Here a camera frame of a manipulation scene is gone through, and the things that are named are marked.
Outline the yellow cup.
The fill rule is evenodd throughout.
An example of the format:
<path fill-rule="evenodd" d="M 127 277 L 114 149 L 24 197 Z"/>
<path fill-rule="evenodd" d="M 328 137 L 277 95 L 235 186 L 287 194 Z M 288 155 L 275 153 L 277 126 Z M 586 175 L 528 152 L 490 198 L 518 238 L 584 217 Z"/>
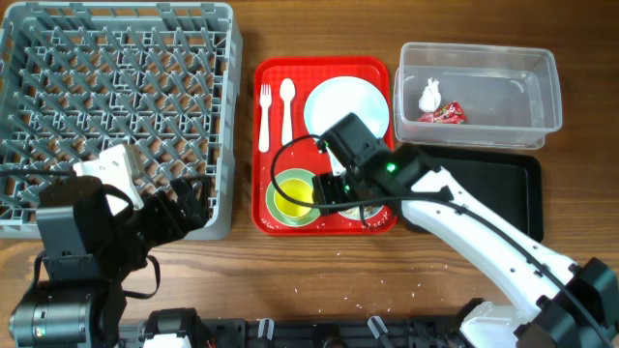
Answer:
<path fill-rule="evenodd" d="M 280 190 L 289 198 L 311 204 L 313 202 L 313 188 L 306 181 L 292 178 L 279 183 Z M 311 207 L 296 204 L 285 197 L 278 191 L 275 193 L 275 205 L 280 213 L 286 218 L 299 220 L 310 214 Z"/>

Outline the green bowl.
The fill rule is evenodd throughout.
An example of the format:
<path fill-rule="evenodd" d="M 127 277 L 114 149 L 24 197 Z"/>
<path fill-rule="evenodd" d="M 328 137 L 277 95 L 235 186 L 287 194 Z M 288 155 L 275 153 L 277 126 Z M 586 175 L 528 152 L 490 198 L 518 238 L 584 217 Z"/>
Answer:
<path fill-rule="evenodd" d="M 312 186 L 311 179 L 314 177 L 314 174 L 306 169 L 301 168 L 291 168 L 285 171 L 282 171 L 280 174 L 276 176 L 277 183 L 281 183 L 282 181 L 297 178 L 306 181 L 308 184 Z M 311 209 L 308 216 L 301 218 L 299 220 L 292 220 L 290 218 L 285 217 L 282 213 L 280 213 L 275 205 L 275 193 L 277 191 L 273 187 L 272 184 L 269 184 L 266 190 L 266 206 L 271 214 L 271 216 L 280 224 L 288 226 L 288 227 L 302 227 L 308 224 L 313 223 L 317 218 L 320 217 L 320 212 L 318 209 Z"/>

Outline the light blue bowl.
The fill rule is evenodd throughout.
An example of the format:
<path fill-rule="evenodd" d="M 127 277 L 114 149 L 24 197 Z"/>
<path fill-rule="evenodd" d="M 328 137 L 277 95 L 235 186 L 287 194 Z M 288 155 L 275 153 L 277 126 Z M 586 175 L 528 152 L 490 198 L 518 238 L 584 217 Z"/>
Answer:
<path fill-rule="evenodd" d="M 344 211 L 339 211 L 337 215 L 344 219 L 360 222 L 362 216 L 365 221 L 369 221 L 373 218 L 387 218 L 389 212 L 385 206 L 364 206 L 363 210 L 360 210 L 359 207 L 353 207 Z"/>

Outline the light blue plate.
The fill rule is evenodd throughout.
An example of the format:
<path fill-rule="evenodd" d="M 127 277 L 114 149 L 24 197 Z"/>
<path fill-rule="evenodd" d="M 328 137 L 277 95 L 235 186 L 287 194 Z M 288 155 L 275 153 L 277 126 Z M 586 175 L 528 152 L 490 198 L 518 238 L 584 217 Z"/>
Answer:
<path fill-rule="evenodd" d="M 377 138 L 389 127 L 389 105 L 373 84 L 354 76 L 338 76 L 316 86 L 306 100 L 308 133 L 321 135 L 349 113 L 356 114 Z"/>

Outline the white plastic spoon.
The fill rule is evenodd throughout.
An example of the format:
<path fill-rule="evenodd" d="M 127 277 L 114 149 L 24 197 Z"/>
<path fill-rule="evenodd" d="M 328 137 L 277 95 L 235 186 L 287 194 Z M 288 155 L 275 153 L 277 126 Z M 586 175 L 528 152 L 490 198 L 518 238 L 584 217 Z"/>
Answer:
<path fill-rule="evenodd" d="M 280 98 L 283 101 L 281 144 L 286 145 L 293 139 L 291 104 L 296 91 L 293 81 L 285 78 L 280 85 Z"/>

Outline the white plastic fork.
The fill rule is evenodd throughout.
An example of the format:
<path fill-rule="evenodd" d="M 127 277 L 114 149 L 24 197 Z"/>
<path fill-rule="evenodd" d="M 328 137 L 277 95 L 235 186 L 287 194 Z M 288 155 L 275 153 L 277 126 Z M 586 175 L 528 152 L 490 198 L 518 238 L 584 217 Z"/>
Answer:
<path fill-rule="evenodd" d="M 267 153 L 270 148 L 269 109 L 272 103 L 272 92 L 269 84 L 262 84 L 260 88 L 259 104 L 261 108 L 258 150 Z"/>

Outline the white napkin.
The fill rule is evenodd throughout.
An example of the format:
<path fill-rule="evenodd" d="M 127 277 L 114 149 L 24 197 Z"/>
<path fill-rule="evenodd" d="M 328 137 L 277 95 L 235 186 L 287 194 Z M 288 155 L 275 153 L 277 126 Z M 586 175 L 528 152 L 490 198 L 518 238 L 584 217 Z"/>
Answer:
<path fill-rule="evenodd" d="M 441 99 L 439 81 L 434 78 L 429 78 L 427 80 L 427 86 L 418 101 L 420 110 L 425 113 L 436 111 L 441 103 Z"/>

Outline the red snack wrapper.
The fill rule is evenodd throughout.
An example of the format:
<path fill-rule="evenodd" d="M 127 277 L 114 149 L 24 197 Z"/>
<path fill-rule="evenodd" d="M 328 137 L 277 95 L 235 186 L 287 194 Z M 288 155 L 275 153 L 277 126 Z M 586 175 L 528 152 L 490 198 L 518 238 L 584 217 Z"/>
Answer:
<path fill-rule="evenodd" d="M 417 121 L 433 124 L 463 124 L 467 118 L 460 104 L 452 101 L 434 112 L 423 114 Z"/>

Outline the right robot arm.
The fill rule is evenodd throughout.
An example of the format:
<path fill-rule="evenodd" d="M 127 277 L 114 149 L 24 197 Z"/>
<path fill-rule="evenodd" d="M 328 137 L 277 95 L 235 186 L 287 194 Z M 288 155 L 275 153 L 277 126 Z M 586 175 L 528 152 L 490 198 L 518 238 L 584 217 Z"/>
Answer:
<path fill-rule="evenodd" d="M 609 347 L 618 335 L 618 280 L 598 258 L 578 265 L 515 228 L 418 147 L 391 150 L 350 113 L 317 136 L 344 166 L 316 177 L 323 212 L 389 207 L 452 247 L 509 299 L 470 302 L 458 333 L 475 347 Z"/>

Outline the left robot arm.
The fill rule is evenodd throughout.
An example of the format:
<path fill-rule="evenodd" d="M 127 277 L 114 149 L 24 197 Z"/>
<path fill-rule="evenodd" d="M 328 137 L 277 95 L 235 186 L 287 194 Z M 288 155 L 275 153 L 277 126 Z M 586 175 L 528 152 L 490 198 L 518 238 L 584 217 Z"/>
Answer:
<path fill-rule="evenodd" d="M 150 250 L 184 239 L 209 220 L 209 181 L 175 179 L 174 199 L 157 192 L 136 209 L 119 188 L 94 176 L 60 180 L 41 194 L 37 224 L 44 243 L 32 282 L 9 319 L 18 347 L 119 347 L 119 322 L 136 270 L 159 261 Z"/>

